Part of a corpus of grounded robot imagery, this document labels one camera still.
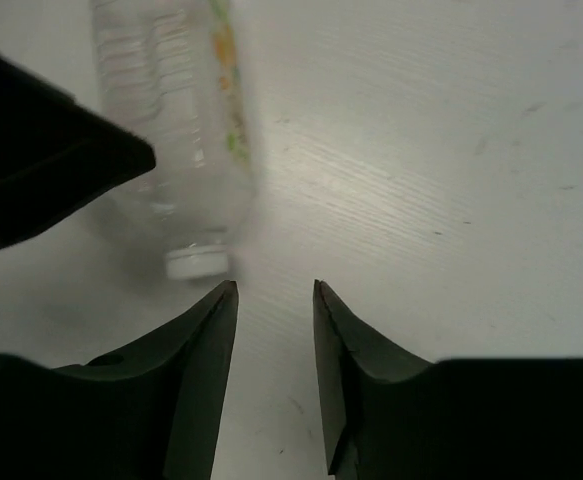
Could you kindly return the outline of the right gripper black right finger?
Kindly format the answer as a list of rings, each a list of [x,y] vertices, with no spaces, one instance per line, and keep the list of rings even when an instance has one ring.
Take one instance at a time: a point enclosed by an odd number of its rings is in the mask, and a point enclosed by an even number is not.
[[[583,479],[583,358],[426,361],[323,281],[313,326],[338,479]]]

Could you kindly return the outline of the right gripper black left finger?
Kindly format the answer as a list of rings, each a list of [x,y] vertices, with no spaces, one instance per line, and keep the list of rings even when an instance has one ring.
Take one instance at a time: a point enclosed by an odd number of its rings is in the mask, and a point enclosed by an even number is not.
[[[238,289],[84,365],[0,354],[0,479],[207,479]]]

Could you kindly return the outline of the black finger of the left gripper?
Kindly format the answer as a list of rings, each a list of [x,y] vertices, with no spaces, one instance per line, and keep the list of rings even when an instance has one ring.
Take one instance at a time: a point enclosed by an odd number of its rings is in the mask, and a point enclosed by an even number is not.
[[[147,141],[0,55],[0,250],[155,165]]]

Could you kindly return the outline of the white cap large clear bottle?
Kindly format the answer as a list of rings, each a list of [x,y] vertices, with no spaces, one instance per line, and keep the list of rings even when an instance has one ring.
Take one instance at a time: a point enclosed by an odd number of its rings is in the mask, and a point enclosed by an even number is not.
[[[156,165],[111,192],[116,233],[166,275],[225,274],[254,193],[227,1],[95,1],[104,116],[146,140]]]

